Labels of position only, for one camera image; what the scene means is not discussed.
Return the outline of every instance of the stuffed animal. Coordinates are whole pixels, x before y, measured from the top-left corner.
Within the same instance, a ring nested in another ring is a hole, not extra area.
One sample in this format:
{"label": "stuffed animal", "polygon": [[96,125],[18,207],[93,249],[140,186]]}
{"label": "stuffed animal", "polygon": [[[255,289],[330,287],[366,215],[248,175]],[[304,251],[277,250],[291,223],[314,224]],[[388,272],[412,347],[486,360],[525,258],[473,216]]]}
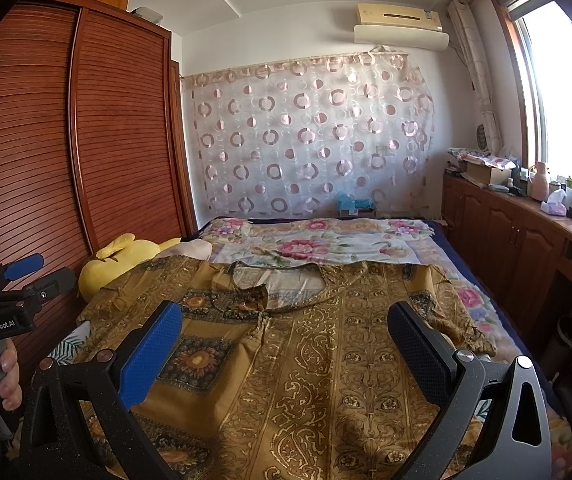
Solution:
{"label": "stuffed animal", "polygon": [[150,260],[161,251],[178,244],[181,238],[171,238],[157,245],[149,240],[135,240],[135,235],[126,233],[115,238],[85,264],[79,274],[79,292],[90,301],[99,289],[112,282],[117,276],[132,269],[144,260]]}

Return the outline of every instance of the window curtain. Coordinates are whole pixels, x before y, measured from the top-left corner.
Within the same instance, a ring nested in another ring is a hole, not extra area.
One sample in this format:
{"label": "window curtain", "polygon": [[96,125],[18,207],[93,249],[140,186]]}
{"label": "window curtain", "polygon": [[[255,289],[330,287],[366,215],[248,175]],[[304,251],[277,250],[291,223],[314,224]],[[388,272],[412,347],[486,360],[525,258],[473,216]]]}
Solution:
{"label": "window curtain", "polygon": [[470,7],[459,0],[450,2],[448,13],[454,25],[454,31],[461,49],[464,52],[470,78],[472,78],[474,94],[483,121],[486,144],[493,155],[499,155],[503,142],[494,109],[492,108],[492,81],[477,23],[474,20]]}
{"label": "window curtain", "polygon": [[407,54],[231,68],[189,76],[183,92],[202,221],[336,216],[341,193],[379,214],[425,212],[434,110]]}

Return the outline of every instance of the wardrobe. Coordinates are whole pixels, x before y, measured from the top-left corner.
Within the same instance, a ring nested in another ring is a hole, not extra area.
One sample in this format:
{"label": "wardrobe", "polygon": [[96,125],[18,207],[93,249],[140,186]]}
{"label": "wardrobe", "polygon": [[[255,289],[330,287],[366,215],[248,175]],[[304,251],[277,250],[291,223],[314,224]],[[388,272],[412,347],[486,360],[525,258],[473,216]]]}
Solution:
{"label": "wardrobe", "polygon": [[[0,23],[0,264],[83,263],[119,234],[196,229],[171,35],[96,0],[21,0]],[[75,325],[73,291],[18,336],[22,380]]]}

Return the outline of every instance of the pink pitcher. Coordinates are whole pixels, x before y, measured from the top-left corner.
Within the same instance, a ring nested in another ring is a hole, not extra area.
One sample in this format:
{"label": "pink pitcher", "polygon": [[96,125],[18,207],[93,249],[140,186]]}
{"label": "pink pitcher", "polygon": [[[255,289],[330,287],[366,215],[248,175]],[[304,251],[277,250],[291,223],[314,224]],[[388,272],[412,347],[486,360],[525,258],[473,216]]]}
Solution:
{"label": "pink pitcher", "polygon": [[536,161],[534,167],[536,168],[534,177],[528,175],[528,179],[532,184],[532,193],[530,196],[535,200],[539,200],[539,202],[545,202],[550,195],[550,175],[548,175],[548,168],[546,168],[546,163],[540,160]]}

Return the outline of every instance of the bed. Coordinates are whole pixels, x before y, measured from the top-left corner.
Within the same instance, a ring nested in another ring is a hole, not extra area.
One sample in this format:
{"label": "bed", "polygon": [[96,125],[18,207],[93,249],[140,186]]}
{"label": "bed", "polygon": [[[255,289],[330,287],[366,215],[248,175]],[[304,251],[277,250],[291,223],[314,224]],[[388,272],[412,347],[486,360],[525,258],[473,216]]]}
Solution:
{"label": "bed", "polygon": [[[433,222],[219,218],[198,235],[212,244],[209,262],[159,258],[100,291],[80,315],[92,333],[77,356],[115,348],[159,300],[181,304],[182,338],[133,412],[185,478],[389,478],[437,413],[381,323],[393,301],[413,303],[454,346],[502,362],[525,352]],[[450,474],[486,410],[480,403]],[[562,478],[572,433],[547,411]],[[92,409],[84,412],[119,472]]]}

